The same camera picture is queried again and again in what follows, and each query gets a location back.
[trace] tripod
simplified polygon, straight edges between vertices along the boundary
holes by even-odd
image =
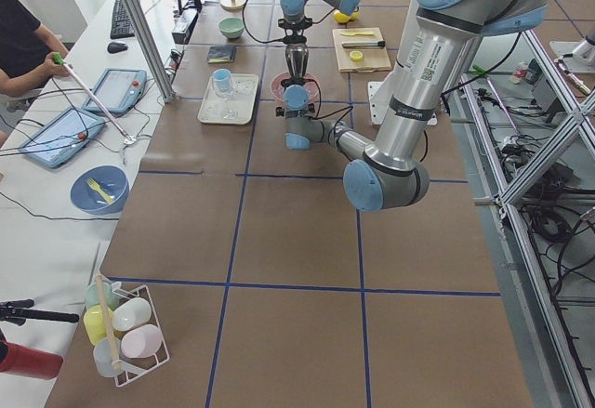
[[[0,322],[12,322],[17,326],[23,326],[27,319],[49,320],[52,322],[78,322],[79,320],[79,316],[75,313],[29,309],[34,305],[35,302],[32,299],[0,303]]]

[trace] wooden cutting board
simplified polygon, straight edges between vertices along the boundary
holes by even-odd
[[[373,32],[374,35],[347,36],[343,32]],[[384,41],[382,33],[378,27],[365,27],[359,29],[333,29],[333,42],[337,54],[337,64],[339,72],[378,72],[389,71],[390,65],[389,52],[383,48],[343,48],[341,43],[358,43],[362,41]],[[364,54],[362,61],[352,61],[350,52],[360,50]]]

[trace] blue bowl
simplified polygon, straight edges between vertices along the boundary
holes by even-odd
[[[97,191],[91,190],[86,183],[88,178],[95,179],[101,189],[113,198],[111,204],[108,204]],[[71,202],[89,215],[109,215],[122,211],[128,192],[128,179],[124,171],[111,165],[98,166],[89,169],[73,183]]]

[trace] tablet screen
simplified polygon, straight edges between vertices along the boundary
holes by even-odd
[[[93,93],[106,108],[117,109],[125,100],[136,75],[135,71],[109,71]],[[97,108],[97,105],[91,102],[89,107]]]
[[[70,109],[52,125],[46,126],[42,132],[34,136],[33,141],[23,146],[21,151],[49,163],[54,162],[63,149],[70,149],[74,143],[80,143],[78,135],[81,132],[86,132],[97,125],[103,125],[103,122],[98,122],[96,117]]]

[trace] person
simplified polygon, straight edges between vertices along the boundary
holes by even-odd
[[[52,76],[68,76],[53,54],[68,49],[19,0],[0,0],[0,94],[18,97],[43,87]],[[0,130],[0,146],[8,134]]]

